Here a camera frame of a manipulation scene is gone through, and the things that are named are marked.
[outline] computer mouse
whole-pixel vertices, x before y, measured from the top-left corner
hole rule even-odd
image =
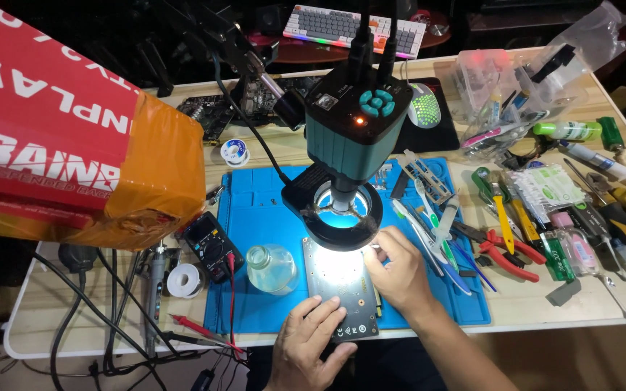
[[[441,122],[441,109],[436,95],[426,84],[410,83],[413,97],[407,116],[420,129],[431,129]]]

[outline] multimeter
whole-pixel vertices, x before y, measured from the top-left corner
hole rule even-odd
[[[206,269],[209,279],[217,284],[229,280],[231,271],[228,266],[228,255],[235,256],[234,271],[238,271],[245,262],[221,224],[210,211],[197,218],[185,231],[183,239],[197,255]]]

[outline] pliers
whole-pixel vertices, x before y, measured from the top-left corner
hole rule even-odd
[[[515,257],[509,254],[508,252],[504,254],[500,252],[497,246],[505,248],[506,244],[504,242],[504,238],[497,236],[497,233],[494,230],[489,230],[487,232],[484,232],[476,228],[466,226],[465,224],[460,223],[458,221],[454,221],[452,227],[457,232],[477,242],[480,247],[480,251],[479,251],[480,254],[486,253],[487,255],[489,255],[494,260],[494,262],[496,262],[499,266],[501,266],[502,269],[508,271],[509,273],[511,273],[512,275],[518,278],[522,278],[527,281],[537,282],[540,280],[540,276],[538,276],[537,274],[526,271],[522,269],[522,267],[518,267],[514,264],[514,263],[517,263],[519,265],[523,265],[524,263],[522,263],[522,261],[518,260],[517,258],[514,259],[513,262],[509,261],[508,258],[515,258]],[[533,262],[537,264],[545,263],[544,256],[540,254],[539,252],[537,252],[530,245],[527,245],[517,239],[514,239],[513,242],[514,242],[514,248],[518,252],[532,259]]]

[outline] pink bottle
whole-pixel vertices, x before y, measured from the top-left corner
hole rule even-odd
[[[555,213],[550,217],[552,223],[558,227],[556,233],[559,243],[567,254],[569,264],[577,277],[598,273],[598,259],[593,247],[590,246],[586,235],[574,228],[574,223],[567,212]]]

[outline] mechanical keyboard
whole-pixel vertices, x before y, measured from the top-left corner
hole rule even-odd
[[[359,28],[361,14],[345,13],[325,8],[297,5],[294,7],[283,35],[328,45],[350,47]],[[390,19],[371,16],[369,25],[373,34],[373,51],[383,53],[385,41],[389,37]],[[395,39],[397,57],[414,60],[420,52],[426,24],[398,20]]]

